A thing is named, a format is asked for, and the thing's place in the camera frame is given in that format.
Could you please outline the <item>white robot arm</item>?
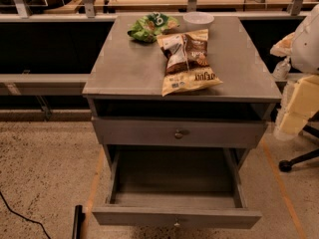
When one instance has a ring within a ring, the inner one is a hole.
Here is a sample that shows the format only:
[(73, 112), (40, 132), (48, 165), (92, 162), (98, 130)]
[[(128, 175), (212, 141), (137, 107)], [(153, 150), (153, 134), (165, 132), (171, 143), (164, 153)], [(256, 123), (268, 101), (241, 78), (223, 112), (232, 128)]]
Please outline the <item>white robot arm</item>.
[(289, 140), (319, 112), (319, 5), (270, 53), (284, 58), (272, 73), (277, 80), (286, 79), (291, 68), (305, 74), (296, 82), (287, 83), (275, 121), (274, 135)]

